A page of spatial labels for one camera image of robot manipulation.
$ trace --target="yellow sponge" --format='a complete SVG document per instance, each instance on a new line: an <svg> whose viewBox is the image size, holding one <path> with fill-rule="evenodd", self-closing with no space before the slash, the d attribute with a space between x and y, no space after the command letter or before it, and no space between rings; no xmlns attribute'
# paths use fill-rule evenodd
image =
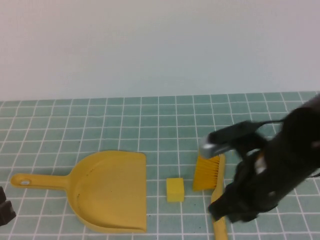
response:
<svg viewBox="0 0 320 240"><path fill-rule="evenodd" d="M168 202L183 202L185 200L183 178L166 179L166 200Z"/></svg>

